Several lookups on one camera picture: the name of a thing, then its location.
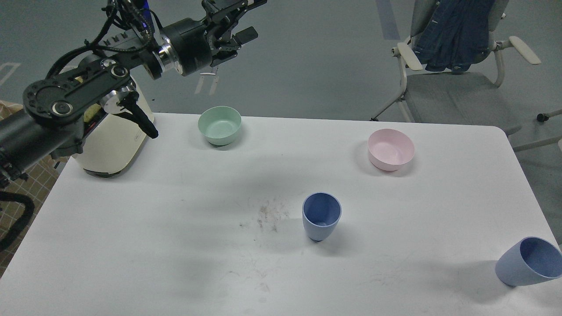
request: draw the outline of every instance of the gray chair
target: gray chair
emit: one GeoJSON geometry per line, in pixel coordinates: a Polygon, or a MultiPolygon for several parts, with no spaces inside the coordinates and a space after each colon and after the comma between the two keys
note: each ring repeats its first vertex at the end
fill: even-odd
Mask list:
{"type": "Polygon", "coordinates": [[[430,74],[406,75],[406,67],[422,70],[422,64],[412,50],[432,20],[439,5],[435,0],[416,0],[410,36],[392,49],[392,56],[398,60],[400,68],[400,90],[371,120],[378,120],[394,103],[398,103],[406,121],[418,123],[441,123],[462,125],[491,125],[501,128],[507,135],[521,128],[511,113],[509,102],[498,91],[505,75],[502,50],[514,47],[531,64],[541,61],[519,38],[495,41],[493,31],[505,17],[504,10],[509,0],[496,0],[488,14],[489,53],[496,58],[497,79],[491,82],[486,76],[476,72],[453,74],[450,71],[430,74]]]}

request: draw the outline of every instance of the denim jacket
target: denim jacket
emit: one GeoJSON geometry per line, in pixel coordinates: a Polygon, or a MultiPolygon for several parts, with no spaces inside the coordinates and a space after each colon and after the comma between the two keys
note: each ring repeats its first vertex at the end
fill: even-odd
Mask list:
{"type": "Polygon", "coordinates": [[[441,0],[414,47],[426,70],[467,71],[490,53],[488,14],[495,0],[441,0]]]}

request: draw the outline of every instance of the chair seat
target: chair seat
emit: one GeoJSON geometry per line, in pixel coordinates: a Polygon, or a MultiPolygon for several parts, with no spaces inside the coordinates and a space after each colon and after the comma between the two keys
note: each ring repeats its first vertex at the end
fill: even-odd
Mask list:
{"type": "Polygon", "coordinates": [[[404,97],[418,123],[489,125],[507,135],[521,129],[501,92],[481,73],[410,75],[404,97]]]}

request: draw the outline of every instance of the cup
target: cup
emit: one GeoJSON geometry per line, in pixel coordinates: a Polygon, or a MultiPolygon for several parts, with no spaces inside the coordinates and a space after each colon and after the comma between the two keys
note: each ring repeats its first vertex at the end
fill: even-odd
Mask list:
{"type": "Polygon", "coordinates": [[[314,241],[328,238],[341,216],[342,207],[339,201],[325,192],[310,195],[302,205],[302,224],[306,235],[314,241]]]}
{"type": "Polygon", "coordinates": [[[509,286],[557,279],[562,276],[562,254],[544,239],[526,237],[497,261],[496,275],[509,286]]]}

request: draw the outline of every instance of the gray floor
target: gray floor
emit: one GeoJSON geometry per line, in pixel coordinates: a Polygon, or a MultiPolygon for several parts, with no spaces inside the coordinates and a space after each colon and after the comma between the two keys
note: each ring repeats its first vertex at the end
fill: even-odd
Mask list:
{"type": "MultiPolygon", "coordinates": [[[[21,65],[0,85],[0,98],[20,101],[25,87],[42,77],[63,53],[92,39],[103,23],[105,0],[17,2],[0,1],[0,65],[21,65]]],[[[391,1],[398,33],[409,33],[411,0],[391,1]]],[[[153,1],[164,25],[190,16],[199,18],[199,0],[153,1]]],[[[398,71],[389,55],[396,40],[384,39],[384,21],[375,0],[275,1],[249,12],[237,30],[253,25],[260,33],[237,58],[219,66],[213,79],[166,73],[153,82],[143,69],[133,75],[155,112],[200,114],[209,107],[229,105],[242,115],[292,118],[368,120],[398,88],[398,71]]],[[[515,50],[505,52],[506,79],[500,90],[511,100],[523,130],[514,145],[562,135],[562,115],[540,124],[540,112],[562,108],[562,2],[512,1],[496,39],[516,35],[539,55],[542,65],[528,65],[515,50]]],[[[0,70],[0,80],[9,67],[0,70]]],[[[494,79],[493,59],[475,65],[494,79]]],[[[401,121],[397,108],[381,120],[401,121]]],[[[562,153],[556,145],[517,154],[521,166],[554,232],[562,243],[562,153]]]]}

